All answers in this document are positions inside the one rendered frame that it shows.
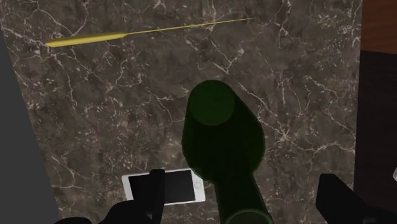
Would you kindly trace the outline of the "dark green glass bottle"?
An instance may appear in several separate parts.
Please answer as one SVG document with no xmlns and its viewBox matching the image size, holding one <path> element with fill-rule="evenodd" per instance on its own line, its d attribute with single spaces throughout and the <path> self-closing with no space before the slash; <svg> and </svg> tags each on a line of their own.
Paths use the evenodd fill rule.
<svg viewBox="0 0 397 224">
<path fill-rule="evenodd" d="M 220 224 L 274 224 L 254 178 L 263 129 L 230 86 L 206 80 L 193 88 L 181 143 L 194 173 L 214 185 Z"/>
</svg>

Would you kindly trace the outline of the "white smartphone with black screen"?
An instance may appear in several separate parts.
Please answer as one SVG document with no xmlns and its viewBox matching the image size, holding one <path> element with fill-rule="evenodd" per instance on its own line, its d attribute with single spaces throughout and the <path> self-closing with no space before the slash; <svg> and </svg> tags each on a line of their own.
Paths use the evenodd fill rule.
<svg viewBox="0 0 397 224">
<path fill-rule="evenodd" d="M 140 199 L 146 186 L 149 173 L 122 176 L 127 200 Z M 190 168 L 165 171 L 165 205 L 188 204 L 205 201 L 202 178 Z"/>
</svg>

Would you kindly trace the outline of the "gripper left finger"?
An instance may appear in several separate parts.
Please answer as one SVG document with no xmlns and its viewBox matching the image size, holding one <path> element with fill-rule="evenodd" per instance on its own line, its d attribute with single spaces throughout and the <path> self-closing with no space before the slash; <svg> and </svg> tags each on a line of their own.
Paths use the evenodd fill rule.
<svg viewBox="0 0 397 224">
<path fill-rule="evenodd" d="M 165 204 L 165 171 L 153 169 L 140 196 L 115 204 L 98 224 L 160 224 Z"/>
</svg>

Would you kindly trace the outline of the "yellow knife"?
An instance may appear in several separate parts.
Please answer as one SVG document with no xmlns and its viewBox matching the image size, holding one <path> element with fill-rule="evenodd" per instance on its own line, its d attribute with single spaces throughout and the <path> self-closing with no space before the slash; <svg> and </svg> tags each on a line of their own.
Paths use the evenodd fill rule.
<svg viewBox="0 0 397 224">
<path fill-rule="evenodd" d="M 101 41 L 109 41 L 114 39 L 124 38 L 128 35 L 133 34 L 146 34 L 151 32 L 161 32 L 161 31 L 170 31 L 176 29 L 187 29 L 192 27 L 200 27 L 206 25 L 215 25 L 215 24 L 224 24 L 230 22 L 238 22 L 244 20 L 252 20 L 252 18 L 241 18 L 235 20 L 224 20 L 224 21 L 217 21 L 217 22 L 208 22 L 204 24 L 193 24 L 193 25 L 182 25 L 177 27 L 167 27 L 161 29 L 152 29 L 146 31 L 136 31 L 136 32 L 109 32 L 109 33 L 101 33 L 101 34 L 87 34 L 87 35 L 80 35 L 80 36 L 70 36 L 66 38 L 55 38 L 47 41 L 45 43 L 46 46 L 56 48 L 56 47 L 63 47 L 63 46 L 73 46 L 73 45 L 82 45 L 88 43 L 96 43 Z"/>
</svg>

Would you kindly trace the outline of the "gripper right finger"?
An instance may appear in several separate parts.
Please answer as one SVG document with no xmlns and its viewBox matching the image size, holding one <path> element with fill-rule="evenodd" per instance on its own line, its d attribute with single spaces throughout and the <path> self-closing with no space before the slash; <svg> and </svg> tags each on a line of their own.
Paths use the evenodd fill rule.
<svg viewBox="0 0 397 224">
<path fill-rule="evenodd" d="M 397 224 L 397 214 L 366 204 L 334 174 L 321 174 L 316 209 L 327 224 Z"/>
</svg>

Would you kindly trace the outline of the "dark brown wooden cabinet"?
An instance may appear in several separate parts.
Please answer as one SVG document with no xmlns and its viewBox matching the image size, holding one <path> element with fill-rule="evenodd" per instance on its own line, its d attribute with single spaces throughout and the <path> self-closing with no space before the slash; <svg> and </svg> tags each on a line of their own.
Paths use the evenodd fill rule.
<svg viewBox="0 0 397 224">
<path fill-rule="evenodd" d="M 354 191 L 397 213 L 397 0 L 363 0 Z"/>
</svg>

